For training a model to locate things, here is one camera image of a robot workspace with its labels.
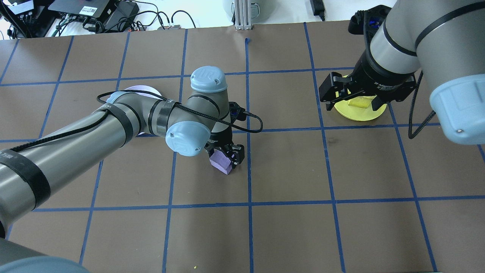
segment black velcro strap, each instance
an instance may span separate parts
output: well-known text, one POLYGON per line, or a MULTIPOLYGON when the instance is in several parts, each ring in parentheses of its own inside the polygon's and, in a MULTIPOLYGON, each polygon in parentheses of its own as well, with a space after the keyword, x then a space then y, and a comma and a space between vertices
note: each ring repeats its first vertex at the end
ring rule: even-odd
POLYGON ((29 184, 35 197, 35 207, 40 206, 50 197, 50 185, 44 173, 30 159, 6 149, 0 151, 0 164, 3 164, 18 174, 29 184))
POLYGON ((126 135, 125 143, 123 143, 122 147, 133 138, 133 125, 131 124, 130 119, 126 116, 125 111, 121 110, 120 108, 118 108, 118 106, 111 103, 103 104, 95 112, 97 111, 108 111, 121 123, 121 125, 125 129, 126 135))

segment yellow block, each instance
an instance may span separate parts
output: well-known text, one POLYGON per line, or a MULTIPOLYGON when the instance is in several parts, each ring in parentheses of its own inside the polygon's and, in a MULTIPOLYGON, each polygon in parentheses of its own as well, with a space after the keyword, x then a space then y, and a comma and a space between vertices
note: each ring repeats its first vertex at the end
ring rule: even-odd
POLYGON ((376 119, 384 113, 387 105, 384 104, 377 111, 372 111, 372 100, 375 97, 376 96, 361 96, 348 101, 341 101, 335 104, 335 109, 342 116, 354 121, 369 121, 376 119))

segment black cable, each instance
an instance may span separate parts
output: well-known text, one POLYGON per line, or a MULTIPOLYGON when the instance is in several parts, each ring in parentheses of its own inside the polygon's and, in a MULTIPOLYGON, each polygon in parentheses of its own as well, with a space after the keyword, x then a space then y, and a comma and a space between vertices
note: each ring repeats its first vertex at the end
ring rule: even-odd
POLYGON ((187 108, 187 107, 183 106, 179 102, 176 102, 174 106, 177 107, 177 108, 180 108, 180 109, 184 110, 185 112, 188 112, 188 113, 191 113, 191 114, 194 114, 194 115, 197 115, 197 116, 206 118, 206 119, 210 119, 210 120, 213 120, 213 121, 222 123, 222 124, 227 125, 227 126, 231 126, 233 128, 239 129, 239 130, 244 131, 244 132, 247 132, 247 133, 259 133, 259 132, 261 132, 263 130, 263 121, 261 120, 261 118, 258 117, 258 116, 256 116, 256 115, 254 115, 253 113, 250 113, 250 112, 244 111, 243 113, 245 115, 248 115, 250 117, 253 117, 253 118, 256 118, 257 120, 259 120, 260 127, 257 130, 250 130, 250 129, 242 128, 242 127, 240 127, 238 125, 231 124, 230 122, 224 121, 222 119, 218 119, 218 118, 215 118, 215 117, 206 115, 204 113, 197 112, 195 110, 192 110, 190 108, 187 108))
POLYGON ((16 15, 2 1, 0 1, 0 13, 5 16, 5 18, 14 26, 14 29, 19 31, 24 36, 24 38, 32 38, 32 33, 30 32, 30 29, 25 24, 23 25, 25 29, 23 29, 20 25, 22 22, 20 22, 19 24, 16 15))
POLYGON ((106 112, 104 112, 104 115, 100 119, 98 119, 96 122, 91 123, 87 126, 84 126, 82 128, 75 129, 75 130, 72 130, 72 131, 68 131, 68 132, 65 132, 65 133, 61 133, 61 134, 58 134, 58 135, 55 135, 55 136, 49 136, 49 137, 46 137, 46 138, 38 139, 38 140, 33 141, 33 142, 25 143, 25 144, 19 145, 17 147, 11 148, 11 150, 18 153, 20 151, 23 151, 23 150, 30 148, 30 147, 33 147, 33 146, 44 144, 46 142, 50 142, 50 141, 60 139, 60 138, 63 138, 63 137, 68 137, 68 136, 75 135, 75 134, 78 134, 78 133, 82 133, 84 131, 92 129, 92 128, 98 126, 99 124, 101 124, 106 119, 107 116, 108 116, 108 112, 106 111, 106 112))
POLYGON ((168 23, 170 23, 170 20, 168 19, 168 15, 167 15, 167 13, 165 13, 165 12, 163 12, 163 11, 159 11, 158 13, 159 13, 159 14, 161 13, 161 14, 165 15, 165 17, 167 18, 167 24, 168 24, 168 23))
POLYGON ((124 2, 135 2, 135 3, 142 3, 142 4, 149 4, 149 5, 154 6, 154 7, 157 9, 157 16, 156 16, 156 17, 153 19, 153 21, 152 21, 152 22, 151 22, 149 25, 144 25, 144 26, 151 26, 151 25, 153 24, 153 22, 155 22, 155 20, 156 20, 156 19, 158 19, 158 22, 160 23, 160 26, 162 27, 162 29, 165 29, 165 27, 164 27, 164 25, 163 25, 163 20, 162 20, 162 18, 160 17, 160 13, 164 14, 164 15, 165 15, 165 17, 167 17, 167 23, 170 23, 170 20, 168 19, 168 15, 167 15, 165 12, 163 12, 163 11, 159 11, 158 6, 157 6, 157 5, 155 5, 154 3, 142 2, 142 1, 136 1, 136 0, 118 0, 118 2, 117 2, 117 3, 115 3, 114 5, 115 5, 116 7, 118 7, 118 4, 119 4, 120 2, 122 2, 122 1, 124 1, 124 2))
MULTIPOLYGON (((166 101, 167 98, 164 97, 164 96, 161 96, 161 95, 158 95, 158 94, 154 94, 152 92, 148 92, 148 91, 143 91, 143 90, 122 90, 123 92, 134 92, 134 93, 144 93, 144 94, 149 94, 149 95, 152 95, 154 97, 157 97, 163 101, 166 101)), ((101 98, 102 97, 105 97, 105 96, 108 96, 108 95, 111 95, 115 93, 115 91, 112 91, 112 92, 107 92, 107 93, 103 93, 99 96, 96 97, 96 100, 100 103, 106 103, 105 101, 103 101, 101 98)), ((243 127, 240 127, 238 125, 234 125, 234 124, 231 124, 230 122, 227 122, 225 120, 222 120, 222 119, 218 119, 218 118, 215 118, 215 117, 212 117, 212 116, 209 116, 209 115, 206 115, 204 113, 201 113, 201 112, 198 112, 198 111, 195 111, 195 110, 192 110, 190 108, 187 108, 185 106, 183 106, 181 103, 179 102, 176 102, 174 104, 174 107, 177 107, 177 108, 180 108, 181 110, 185 111, 185 112, 188 112, 188 113, 191 113, 191 114, 194 114, 194 115, 197 115, 197 116, 200 116, 200 117, 203 117, 203 118, 206 118, 206 119, 210 119, 210 120, 213 120, 213 121, 216 121, 216 122, 219 122, 219 123, 222 123, 224 125, 227 125, 227 126, 230 126, 230 127, 233 127, 233 128, 236 128, 236 129, 239 129, 241 131, 244 131, 244 132, 247 132, 247 133, 259 133, 263 130, 263 121, 261 120, 260 117, 256 116, 255 114, 253 113, 250 113, 250 112, 247 112, 247 111, 244 111, 243 113, 249 117, 252 117, 252 118, 255 118, 257 120, 259 120, 259 124, 260 124, 260 127, 259 129, 257 130, 250 130, 250 129, 246 129, 246 128, 243 128, 243 127)))
POLYGON ((423 71, 421 71, 420 77, 418 78, 418 82, 416 83, 416 89, 414 90, 413 99, 411 100, 411 109, 409 110, 409 124, 407 129, 407 136, 409 139, 415 138, 421 130, 429 123, 429 121, 436 115, 435 111, 431 111, 428 117, 419 125, 416 131, 413 133, 413 112, 414 112, 414 104, 416 103, 416 97, 418 96, 418 90, 421 85, 421 80, 423 78, 423 71))
POLYGON ((66 29, 67 25, 72 23, 72 22, 75 22, 76 19, 72 19, 70 21, 68 21, 67 23, 64 23, 62 24, 60 27, 59 27, 59 37, 61 36, 62 32, 64 32, 64 30, 66 29))
POLYGON ((190 18, 190 21, 192 21, 192 24, 194 25, 194 28, 197 28, 195 26, 194 20, 192 19, 192 16, 190 16, 190 14, 188 12, 184 11, 184 10, 177 10, 176 12, 174 12, 172 14, 172 24, 174 23, 174 15, 177 14, 178 12, 183 12, 183 13, 187 14, 189 16, 189 18, 190 18))
MULTIPOLYGON (((119 3, 119 2, 122 2, 122 1, 124 1, 124 2, 141 3, 141 4, 149 4, 149 5, 154 6, 154 7, 157 9, 157 14, 158 14, 158 13, 160 13, 160 11, 158 10, 158 6, 157 6, 157 5, 155 5, 154 3, 142 2, 142 1, 136 1, 136 0, 118 0, 118 3, 119 3)), ((160 25, 163 25, 163 23, 162 23, 162 19, 161 19, 160 17, 159 17, 159 23, 160 23, 160 25)))
POLYGON ((159 14, 157 14, 156 12, 154 12, 154 11, 151 11, 151 10, 143 11, 143 12, 140 12, 140 13, 134 14, 134 15, 132 15, 132 16, 128 16, 128 17, 127 17, 127 18, 125 18, 125 19, 122 19, 122 18, 121 18, 121 19, 120 19, 120 21, 119 21, 117 24, 115 24, 115 25, 113 25, 112 27, 110 27, 110 28, 106 29, 105 31, 103 31, 103 33, 106 33, 107 31, 110 31, 110 30, 112 30, 112 29, 113 29, 113 28, 115 28, 115 27, 116 27, 116 28, 119 28, 119 25, 120 25, 120 24, 122 24, 122 23, 126 23, 126 22, 129 22, 130 20, 132 20, 132 19, 133 19, 133 18, 135 18, 136 16, 141 15, 141 14, 144 14, 144 13, 155 13, 155 14, 156 14, 156 16, 160 17, 160 15, 159 15, 159 14))

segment electronic device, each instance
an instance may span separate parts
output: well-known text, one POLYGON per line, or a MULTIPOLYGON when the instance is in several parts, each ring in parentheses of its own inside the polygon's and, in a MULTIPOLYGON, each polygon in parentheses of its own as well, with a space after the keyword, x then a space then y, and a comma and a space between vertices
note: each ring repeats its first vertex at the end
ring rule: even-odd
POLYGON ((95 24, 105 22, 116 9, 116 0, 55 0, 49 10, 58 12, 60 16, 77 15, 76 21, 95 24))

